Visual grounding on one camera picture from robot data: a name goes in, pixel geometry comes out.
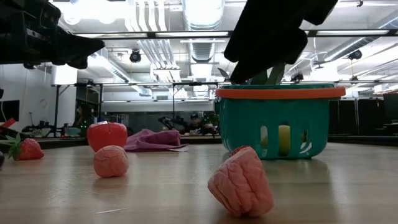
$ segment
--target red apple toy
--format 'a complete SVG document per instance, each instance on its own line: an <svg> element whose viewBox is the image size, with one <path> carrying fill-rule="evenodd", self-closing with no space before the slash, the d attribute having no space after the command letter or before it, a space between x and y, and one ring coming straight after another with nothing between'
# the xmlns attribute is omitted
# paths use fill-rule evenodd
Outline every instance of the red apple toy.
<svg viewBox="0 0 398 224"><path fill-rule="evenodd" d="M127 141L127 128L124 124L107 121L92 124L87 129L87 140L94 152L105 146L124 147Z"/></svg>

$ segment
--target plastic basket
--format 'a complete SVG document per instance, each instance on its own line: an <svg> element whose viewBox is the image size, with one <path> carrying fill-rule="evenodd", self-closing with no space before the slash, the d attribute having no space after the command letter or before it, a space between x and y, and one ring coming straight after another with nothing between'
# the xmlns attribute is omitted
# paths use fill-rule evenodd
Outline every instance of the plastic basket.
<svg viewBox="0 0 398 224"><path fill-rule="evenodd" d="M222 142L231 152L251 146L260 159L309 159L326 147L329 100L344 95L333 84L222 86L215 101Z"/></svg>

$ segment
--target table surface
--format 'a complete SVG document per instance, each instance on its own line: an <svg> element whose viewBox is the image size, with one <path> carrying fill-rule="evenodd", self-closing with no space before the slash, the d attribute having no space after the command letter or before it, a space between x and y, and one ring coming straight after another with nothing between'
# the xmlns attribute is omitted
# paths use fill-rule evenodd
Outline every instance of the table surface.
<svg viewBox="0 0 398 224"><path fill-rule="evenodd" d="M124 177L100 179L90 148L45 151L40 161L6 161L0 223L397 223L398 148L332 144L313 160L264 161L275 207L233 218L207 181L226 159L222 145L187 152L128 153Z"/></svg>

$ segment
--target purple towel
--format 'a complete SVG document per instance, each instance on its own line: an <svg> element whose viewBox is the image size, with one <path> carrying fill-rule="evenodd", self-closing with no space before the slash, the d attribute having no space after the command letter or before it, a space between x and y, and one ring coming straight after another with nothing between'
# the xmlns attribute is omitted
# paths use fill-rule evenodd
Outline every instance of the purple towel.
<svg viewBox="0 0 398 224"><path fill-rule="evenodd" d="M161 131L155 133L151 130L144 129L135 135L127 138L124 150L134 152L154 152L154 151L179 151L188 144L180 143L180 133L176 130Z"/></svg>

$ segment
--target teal basket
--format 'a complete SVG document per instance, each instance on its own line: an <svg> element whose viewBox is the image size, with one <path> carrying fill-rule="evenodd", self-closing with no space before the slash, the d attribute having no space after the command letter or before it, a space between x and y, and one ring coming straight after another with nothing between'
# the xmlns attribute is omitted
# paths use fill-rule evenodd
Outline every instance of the teal basket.
<svg viewBox="0 0 398 224"><path fill-rule="evenodd" d="M311 91L320 88L339 91L329 94L332 95L329 98L283 100L229 98L219 94L219 90ZM237 147L251 146L260 159L309 159L321 153L328 140L329 100L345 94L344 88L335 88L333 84L230 85L219 90L215 111L220 116L224 147L233 152Z"/></svg>

